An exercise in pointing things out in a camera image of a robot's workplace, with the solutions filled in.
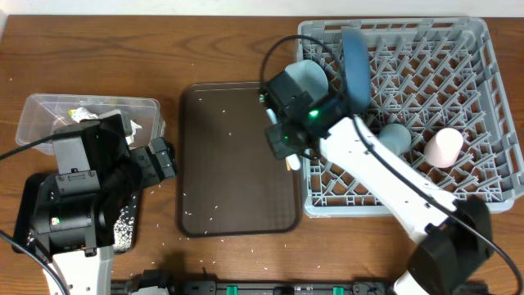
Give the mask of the light blue rice bowl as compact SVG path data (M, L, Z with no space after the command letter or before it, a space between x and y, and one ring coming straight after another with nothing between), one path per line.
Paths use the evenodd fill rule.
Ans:
M315 101L328 94L328 78L323 68L314 61L303 60L292 63L285 71Z

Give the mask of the yellow foil wrapper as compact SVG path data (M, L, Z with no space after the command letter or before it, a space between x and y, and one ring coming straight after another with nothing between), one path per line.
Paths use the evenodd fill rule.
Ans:
M74 120L76 123L79 123L82 120L105 119L113 115L121 115L124 126L124 134L126 135L126 141L128 145L134 143L137 131L142 128L141 125L137 124L135 121L130 119L128 112L121 111L118 109L102 113L101 115L96 115L88 111L85 107L79 107L76 109L68 110L68 114L70 118Z

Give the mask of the dark blue plate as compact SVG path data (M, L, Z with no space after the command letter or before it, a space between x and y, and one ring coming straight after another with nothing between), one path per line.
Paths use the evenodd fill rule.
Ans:
M341 29L347 95L353 113L360 114L371 102L371 73L368 47L359 29Z

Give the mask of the light blue plastic cup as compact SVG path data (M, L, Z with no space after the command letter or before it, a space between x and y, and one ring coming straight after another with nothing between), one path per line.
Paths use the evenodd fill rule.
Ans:
M410 149L411 135L409 130L403 125L385 125L381 129L378 138L396 156L400 156Z

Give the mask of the pink plastic cup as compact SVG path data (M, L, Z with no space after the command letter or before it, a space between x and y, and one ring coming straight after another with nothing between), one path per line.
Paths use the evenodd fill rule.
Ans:
M426 144L424 156L431 166L448 168L457 161L462 146L463 136L459 131L443 128Z

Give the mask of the light blue plastic knife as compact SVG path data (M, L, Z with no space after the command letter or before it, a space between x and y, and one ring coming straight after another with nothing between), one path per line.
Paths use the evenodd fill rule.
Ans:
M278 121L277 121L277 117L275 113L273 112L273 110L267 108L265 111L271 123L276 125ZM292 154L286 157L286 160L289 160L289 164L292 170L299 170L301 168L300 158L296 154Z

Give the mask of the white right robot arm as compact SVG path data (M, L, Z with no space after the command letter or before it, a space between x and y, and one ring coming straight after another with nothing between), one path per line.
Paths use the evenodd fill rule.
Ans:
M277 120L265 130L275 157L314 149L358 180L417 244L393 293L452 294L492 256L487 205L456 198L390 152L352 114L345 94L314 100L285 71L261 86Z

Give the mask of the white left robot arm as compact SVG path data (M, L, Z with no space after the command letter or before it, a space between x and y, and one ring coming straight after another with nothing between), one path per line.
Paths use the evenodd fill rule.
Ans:
M120 113L83 120L51 136L58 171L39 186L29 230L51 293L108 294L114 225L133 193L176 176L172 143L132 149Z

